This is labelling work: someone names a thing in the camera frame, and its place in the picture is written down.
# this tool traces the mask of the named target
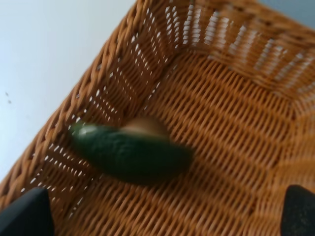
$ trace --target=wicker basket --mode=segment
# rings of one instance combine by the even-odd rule
[[[196,149],[154,187],[78,158],[76,120],[155,116]],[[0,185],[50,190],[57,235],[278,235],[289,184],[315,190],[315,33],[253,1],[139,0]]]

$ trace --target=wicker weave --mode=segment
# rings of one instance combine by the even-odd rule
[[[139,115],[196,149],[189,173],[130,185],[69,145],[76,120]],[[278,235],[287,186],[315,190],[314,139],[315,32],[253,1],[139,0],[0,185],[0,209],[41,186],[57,235]]]

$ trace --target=white table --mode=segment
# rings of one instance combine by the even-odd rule
[[[0,180],[134,2],[0,0]],[[262,2],[315,27],[314,0]]]

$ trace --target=basket rim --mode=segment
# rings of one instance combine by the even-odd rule
[[[127,47],[130,46],[127,46],[129,38],[137,32],[141,32],[142,19],[146,16],[148,8],[158,4],[158,2],[164,3],[164,1],[158,0],[137,0],[124,16],[81,79],[0,183],[0,210],[21,195],[21,189],[29,177],[43,166],[44,154],[49,145],[60,138],[62,128],[68,120],[71,120],[72,114],[82,107],[85,98],[90,97],[103,78],[106,78],[115,58],[127,51]],[[172,2],[176,4],[182,0],[173,0]],[[205,4],[205,0],[192,0],[190,2]],[[212,0],[212,2],[228,4],[230,7],[235,7],[265,24],[285,32],[286,36],[295,42],[299,40],[310,48],[315,46],[315,30],[261,3],[253,0]]]

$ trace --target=basket bottom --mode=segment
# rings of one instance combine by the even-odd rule
[[[72,201],[52,204],[57,234],[279,234],[285,190],[309,187],[301,170],[311,170],[285,163],[293,114],[289,100],[250,78],[206,55],[179,54],[137,115],[157,117],[175,141],[195,149],[190,171],[155,187],[91,168],[78,178],[61,173],[67,186],[80,187],[71,198],[55,192]]]

